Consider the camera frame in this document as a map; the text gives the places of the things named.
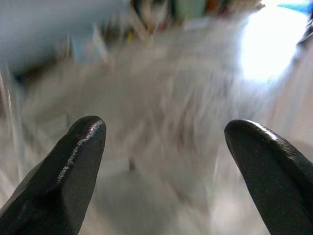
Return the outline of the blue floor mat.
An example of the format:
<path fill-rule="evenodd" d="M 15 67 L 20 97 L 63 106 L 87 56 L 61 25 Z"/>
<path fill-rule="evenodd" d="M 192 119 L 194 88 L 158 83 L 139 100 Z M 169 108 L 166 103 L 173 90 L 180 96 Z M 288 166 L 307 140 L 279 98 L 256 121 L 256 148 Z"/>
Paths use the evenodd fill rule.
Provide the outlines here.
<path fill-rule="evenodd" d="M 305 14 L 309 14 L 313 10 L 313 1 L 311 0 L 279 0 L 276 5 Z"/>

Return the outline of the light blue folding table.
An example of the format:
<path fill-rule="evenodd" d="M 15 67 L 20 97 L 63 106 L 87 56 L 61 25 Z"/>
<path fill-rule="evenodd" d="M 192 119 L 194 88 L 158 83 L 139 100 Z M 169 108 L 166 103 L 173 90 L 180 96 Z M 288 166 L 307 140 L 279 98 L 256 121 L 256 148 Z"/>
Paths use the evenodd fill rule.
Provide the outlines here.
<path fill-rule="evenodd" d="M 130 0 L 0 0 L 0 70 L 21 73 L 54 57 L 70 33 L 89 28 Z"/>

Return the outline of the green plastic bin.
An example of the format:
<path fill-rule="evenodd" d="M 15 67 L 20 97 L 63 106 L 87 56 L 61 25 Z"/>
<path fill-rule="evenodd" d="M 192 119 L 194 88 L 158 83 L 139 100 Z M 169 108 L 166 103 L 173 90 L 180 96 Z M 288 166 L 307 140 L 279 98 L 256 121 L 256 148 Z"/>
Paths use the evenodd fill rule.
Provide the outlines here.
<path fill-rule="evenodd" d="M 179 19 L 200 18 L 204 14 L 206 0 L 175 0 L 175 16 Z"/>

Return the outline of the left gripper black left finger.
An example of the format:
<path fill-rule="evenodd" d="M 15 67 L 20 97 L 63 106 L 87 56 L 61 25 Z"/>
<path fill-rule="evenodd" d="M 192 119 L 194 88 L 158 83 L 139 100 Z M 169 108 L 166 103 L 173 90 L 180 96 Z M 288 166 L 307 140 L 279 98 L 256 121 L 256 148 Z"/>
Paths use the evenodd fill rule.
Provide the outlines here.
<path fill-rule="evenodd" d="M 77 120 L 0 208 L 0 235 L 78 235 L 105 142 L 100 117 Z"/>

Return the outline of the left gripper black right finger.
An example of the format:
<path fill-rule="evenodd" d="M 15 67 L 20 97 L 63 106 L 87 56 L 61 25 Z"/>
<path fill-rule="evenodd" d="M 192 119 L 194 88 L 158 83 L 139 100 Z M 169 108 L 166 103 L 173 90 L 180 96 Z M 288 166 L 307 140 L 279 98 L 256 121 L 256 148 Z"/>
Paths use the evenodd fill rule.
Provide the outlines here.
<path fill-rule="evenodd" d="M 313 163 L 272 130 L 230 121 L 224 136 L 271 235 L 313 235 Z"/>

